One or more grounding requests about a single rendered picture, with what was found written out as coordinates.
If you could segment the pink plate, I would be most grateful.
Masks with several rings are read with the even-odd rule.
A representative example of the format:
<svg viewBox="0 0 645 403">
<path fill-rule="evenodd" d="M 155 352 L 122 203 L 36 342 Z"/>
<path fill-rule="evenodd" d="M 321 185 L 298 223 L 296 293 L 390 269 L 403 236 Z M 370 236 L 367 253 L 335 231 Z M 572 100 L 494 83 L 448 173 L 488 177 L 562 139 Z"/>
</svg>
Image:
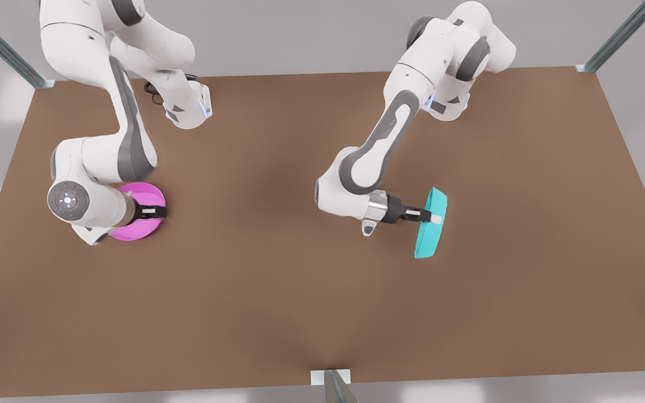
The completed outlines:
<svg viewBox="0 0 645 403">
<path fill-rule="evenodd" d="M 166 199 L 158 187 L 146 182 L 132 182 L 118 188 L 135 202 L 142 205 L 166 206 Z M 120 227 L 109 235 L 120 241 L 135 241 L 148 237 L 156 232 L 164 219 L 139 219 L 131 221 L 127 226 Z"/>
</svg>

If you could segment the blue plate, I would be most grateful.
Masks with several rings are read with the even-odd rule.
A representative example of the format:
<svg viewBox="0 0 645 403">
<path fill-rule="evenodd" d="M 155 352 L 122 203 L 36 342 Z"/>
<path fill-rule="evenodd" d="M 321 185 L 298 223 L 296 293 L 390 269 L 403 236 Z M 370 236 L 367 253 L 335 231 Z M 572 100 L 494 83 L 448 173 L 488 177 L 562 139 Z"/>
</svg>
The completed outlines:
<svg viewBox="0 0 645 403">
<path fill-rule="evenodd" d="M 424 209 L 432 212 L 432 214 L 446 217 L 447 196 L 442 191 L 433 187 L 428 194 Z M 415 259 L 425 259 L 434 255 L 440 242 L 443 225 L 438 226 L 420 222 L 417 241 L 415 242 Z"/>
</svg>

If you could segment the silver frame post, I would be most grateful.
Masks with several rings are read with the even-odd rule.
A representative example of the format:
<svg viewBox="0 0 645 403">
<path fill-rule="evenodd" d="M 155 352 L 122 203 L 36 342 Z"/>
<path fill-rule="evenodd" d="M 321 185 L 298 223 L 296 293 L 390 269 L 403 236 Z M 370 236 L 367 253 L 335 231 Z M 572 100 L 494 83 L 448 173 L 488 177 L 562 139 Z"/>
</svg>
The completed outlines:
<svg viewBox="0 0 645 403">
<path fill-rule="evenodd" d="M 629 17 L 606 39 L 600 48 L 583 64 L 576 64 L 578 73 L 596 73 L 611 59 L 628 39 L 645 23 L 645 0 L 629 15 Z"/>
<path fill-rule="evenodd" d="M 326 369 L 310 372 L 310 385 L 324 387 L 325 403 L 359 403 L 350 389 L 350 369 Z"/>
<path fill-rule="evenodd" d="M 56 81 L 44 79 L 31 64 L 15 51 L 3 38 L 0 37 L 0 58 L 13 69 L 20 77 L 36 90 L 51 89 L 55 87 Z"/>
</svg>

